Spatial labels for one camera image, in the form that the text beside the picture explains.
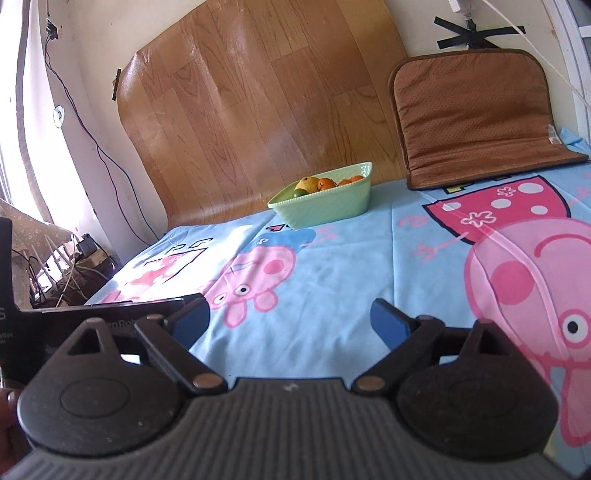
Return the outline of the person's left hand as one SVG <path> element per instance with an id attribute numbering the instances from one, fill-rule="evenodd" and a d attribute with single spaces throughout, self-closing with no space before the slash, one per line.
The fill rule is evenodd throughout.
<path id="1" fill-rule="evenodd" d="M 31 447 L 17 419 L 19 390 L 1 389 L 0 397 L 0 471 L 5 474 L 25 456 Z"/>

